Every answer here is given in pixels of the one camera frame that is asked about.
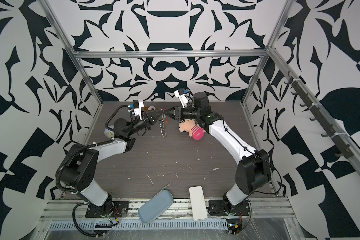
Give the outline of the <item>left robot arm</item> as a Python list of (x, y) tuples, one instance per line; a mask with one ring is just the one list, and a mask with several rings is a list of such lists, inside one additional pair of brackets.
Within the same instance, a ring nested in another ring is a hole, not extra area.
[(95, 180), (97, 163), (111, 156), (129, 152), (134, 144), (132, 136), (139, 131), (150, 130), (164, 110), (145, 112), (142, 107), (125, 106), (129, 112), (129, 120), (119, 118), (111, 125), (119, 110), (119, 106), (105, 123), (110, 139), (90, 145), (74, 144), (56, 171), (56, 186), (62, 192), (70, 192), (79, 196), (91, 209), (102, 214), (109, 214), (114, 207), (112, 196), (103, 190)]

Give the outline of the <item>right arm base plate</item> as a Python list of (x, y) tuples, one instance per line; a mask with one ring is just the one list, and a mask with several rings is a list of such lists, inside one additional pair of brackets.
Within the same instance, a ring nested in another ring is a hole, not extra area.
[(249, 216), (251, 207), (247, 200), (232, 206), (228, 200), (209, 200), (207, 212), (212, 217), (239, 217)]

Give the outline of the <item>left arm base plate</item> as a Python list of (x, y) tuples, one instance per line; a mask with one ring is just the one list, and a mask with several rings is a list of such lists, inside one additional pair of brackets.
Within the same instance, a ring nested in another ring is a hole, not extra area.
[(129, 203), (129, 201), (112, 201), (112, 203), (107, 201), (101, 207), (89, 203), (85, 217), (100, 218), (108, 216), (111, 218), (118, 218), (128, 213)]

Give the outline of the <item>metal keyring with chain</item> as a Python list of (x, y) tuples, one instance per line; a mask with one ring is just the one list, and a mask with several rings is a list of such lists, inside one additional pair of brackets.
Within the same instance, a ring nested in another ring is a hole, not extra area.
[(159, 124), (160, 124), (160, 130), (161, 130), (161, 134), (163, 138), (167, 137), (167, 123), (165, 123), (166, 120), (166, 115), (163, 116), (162, 119), (160, 119)]

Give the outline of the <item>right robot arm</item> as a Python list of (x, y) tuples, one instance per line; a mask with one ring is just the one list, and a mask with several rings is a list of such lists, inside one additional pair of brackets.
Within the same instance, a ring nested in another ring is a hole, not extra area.
[(181, 104), (166, 110), (165, 114), (179, 122), (180, 132), (187, 132), (195, 140), (200, 140), (205, 134), (211, 135), (238, 165), (235, 184), (223, 195), (223, 209), (231, 213), (271, 180), (268, 154), (247, 144), (228, 126), (222, 115), (212, 111), (206, 93), (191, 94), (181, 88), (175, 91), (175, 97)]

